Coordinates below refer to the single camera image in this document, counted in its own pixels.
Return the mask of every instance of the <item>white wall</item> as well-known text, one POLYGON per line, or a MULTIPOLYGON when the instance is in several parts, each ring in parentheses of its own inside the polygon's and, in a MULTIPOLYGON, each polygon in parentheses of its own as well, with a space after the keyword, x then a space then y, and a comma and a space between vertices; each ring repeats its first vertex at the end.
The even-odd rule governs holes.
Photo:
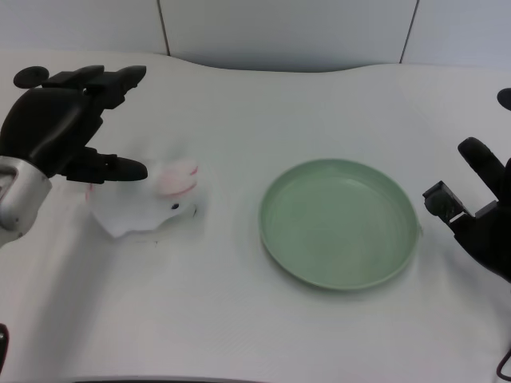
POLYGON ((1 0, 0 49, 166 53, 156 0, 1 0))
POLYGON ((399 62, 415 0, 161 0, 170 53, 232 69, 399 62))
POLYGON ((510 0, 421 0, 404 63, 511 69, 510 0))

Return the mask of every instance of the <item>wall seam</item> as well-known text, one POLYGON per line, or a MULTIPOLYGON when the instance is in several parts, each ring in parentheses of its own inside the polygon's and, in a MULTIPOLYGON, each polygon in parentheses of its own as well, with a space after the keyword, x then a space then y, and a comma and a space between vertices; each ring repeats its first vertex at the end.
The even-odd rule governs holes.
POLYGON ((406 47, 408 46, 408 40, 410 39, 410 34, 412 32, 412 26, 414 25, 415 15, 417 14, 418 3, 420 3, 420 2, 421 2, 421 0, 417 0, 417 2, 415 3, 414 14, 412 14, 412 20, 410 22, 410 28, 408 28, 408 34, 406 35, 405 45, 402 47, 401 58, 399 59, 399 64, 402 64, 402 59, 405 57, 406 47))
POLYGON ((163 12, 161 11, 160 0, 156 0, 156 4, 158 5, 158 14, 160 14, 161 32, 163 33, 163 39, 165 41, 165 48, 167 50, 167 56, 170 56, 170 49, 168 48, 167 30, 165 29, 165 21, 163 19, 163 12))

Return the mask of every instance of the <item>plate rim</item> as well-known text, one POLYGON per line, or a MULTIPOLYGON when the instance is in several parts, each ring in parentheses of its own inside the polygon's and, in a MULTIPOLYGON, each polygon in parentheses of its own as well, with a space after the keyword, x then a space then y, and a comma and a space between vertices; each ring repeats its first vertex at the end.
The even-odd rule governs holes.
POLYGON ((305 283, 308 283, 312 286, 317 286, 317 287, 321 287, 323 289, 328 289, 328 290, 337 290, 337 291, 353 291, 353 290, 363 290, 363 289, 367 289, 367 288, 370 288, 370 287, 373 287, 373 286, 377 286, 381 283, 384 283, 386 281, 388 281, 389 279, 392 279, 394 276, 396 276, 397 274, 399 274, 401 271, 403 271, 406 266, 408 265, 408 263, 410 263, 411 259, 414 257, 414 255, 416 254, 417 252, 417 247, 418 247, 418 240, 419 240, 419 237, 420 237, 420 234, 421 234, 421 225, 418 221, 418 215, 417 215, 417 212, 415 210, 415 207, 414 205, 412 204, 412 202, 410 201, 410 197, 408 196, 408 194, 403 190, 403 188, 401 187, 401 185, 399 185, 394 179, 392 179, 391 177, 389 177, 387 174, 385 174, 384 172, 381 172, 380 170, 378 170, 377 168, 373 168, 371 166, 368 166, 368 165, 365 165, 365 164, 362 164, 361 162, 358 162, 358 161, 353 161, 353 160, 346 160, 346 159, 342 159, 342 158, 320 158, 320 159, 316 159, 316 160, 309 160, 309 161, 305 161, 305 162, 302 162, 300 164, 297 164, 291 168, 289 168, 288 170, 280 173, 269 185, 268 187, 266 188, 266 191, 264 192, 263 194, 263 198, 261 199, 260 203, 259 203, 259 212, 258 212, 258 224, 259 224, 259 236, 261 238, 261 241, 264 245, 264 248, 266 249, 267 253, 271 256, 271 258, 277 262, 277 264, 282 267, 287 273, 291 274, 292 276, 294 276, 295 278, 305 282, 305 283), (297 168, 300 168, 302 166, 305 166, 305 165, 309 165, 309 164, 313 164, 314 162, 324 162, 324 161, 335 161, 335 162, 341 162, 341 163, 345 163, 345 164, 354 164, 354 165, 357 165, 357 166, 361 166, 363 168, 368 168, 370 169, 372 172, 376 172, 376 173, 379 173, 380 176, 383 176, 384 178, 388 179, 395 187, 397 187, 398 190, 400 190, 403 195, 406 197, 406 201, 407 203, 410 205, 411 207, 411 211, 413 212, 413 216, 414 216, 414 226, 415 226, 415 236, 414 236, 414 244, 413 246, 411 247, 410 249, 410 252, 409 254, 406 256, 406 258, 404 259, 404 261, 399 265, 399 267, 397 267, 394 271, 392 271, 391 273, 389 273, 388 275, 386 275, 385 277, 381 278, 381 279, 378 279, 376 281, 373 281, 373 282, 369 282, 369 283, 363 283, 363 284, 357 284, 357 285, 344 285, 344 286, 340 286, 340 285, 331 285, 331 284, 323 284, 323 283, 317 283, 317 282, 311 282, 307 279, 305 279, 303 276, 301 275, 298 275, 290 270, 288 270, 280 261, 277 257, 274 256, 274 253, 271 251, 270 247, 268 246, 268 241, 267 241, 267 238, 265 237, 265 233, 264 233, 264 229, 263 229, 263 205, 265 203, 265 201, 267 200, 268 198, 268 194, 270 192, 270 190, 275 186, 275 184, 277 182, 279 182, 283 177, 285 177, 286 174, 288 174, 289 172, 292 172, 294 171, 295 169, 297 168))

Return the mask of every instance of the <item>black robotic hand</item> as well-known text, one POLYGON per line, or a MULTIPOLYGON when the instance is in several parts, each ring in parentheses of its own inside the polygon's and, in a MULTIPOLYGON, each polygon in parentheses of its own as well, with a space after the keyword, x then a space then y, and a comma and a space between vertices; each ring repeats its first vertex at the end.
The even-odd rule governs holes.
POLYGON ((146 178, 143 164, 85 147, 103 123, 103 111, 124 102, 145 71, 144 66, 129 66, 105 72, 104 66, 93 65, 48 78, 42 67, 22 70, 14 84, 30 90, 7 115, 0 132, 0 156, 27 161, 48 178, 61 174, 95 184, 146 178))
POLYGON ((454 238, 472 258, 511 282, 511 160, 504 166, 473 137, 459 144, 458 150, 497 201, 472 216, 440 181, 423 194, 426 208, 454 232, 454 238))

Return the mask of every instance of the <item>green plate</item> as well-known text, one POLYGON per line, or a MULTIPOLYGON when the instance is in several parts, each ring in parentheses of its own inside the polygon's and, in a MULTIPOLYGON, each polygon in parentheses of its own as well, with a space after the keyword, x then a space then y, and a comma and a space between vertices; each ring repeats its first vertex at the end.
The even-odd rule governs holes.
POLYGON ((259 230, 271 256, 295 277, 357 290, 406 266, 419 225, 410 200, 389 177, 347 160, 316 160, 269 187, 259 230))

